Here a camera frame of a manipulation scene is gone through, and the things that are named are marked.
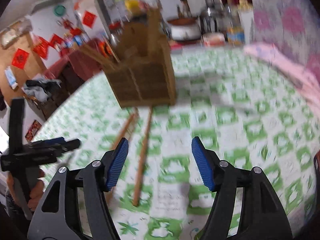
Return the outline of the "left hand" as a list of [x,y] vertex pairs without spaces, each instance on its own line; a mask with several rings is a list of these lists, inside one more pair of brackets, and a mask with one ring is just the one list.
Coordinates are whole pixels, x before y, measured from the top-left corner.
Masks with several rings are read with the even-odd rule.
[[[31,189],[30,195],[29,195],[30,199],[29,199],[29,202],[28,202],[28,208],[31,211],[35,211],[35,209],[37,208],[41,197],[43,196],[43,193],[44,193],[44,182],[41,180],[41,178],[43,178],[44,176],[45,176],[44,171],[39,168],[39,176],[38,176],[38,179],[37,179],[37,183]],[[8,174],[7,174],[7,186],[8,186],[9,192],[10,192],[15,204],[17,206],[20,206],[19,201],[18,201],[18,199],[16,197],[15,190],[14,190],[14,178],[11,175],[10,172],[8,172]]]

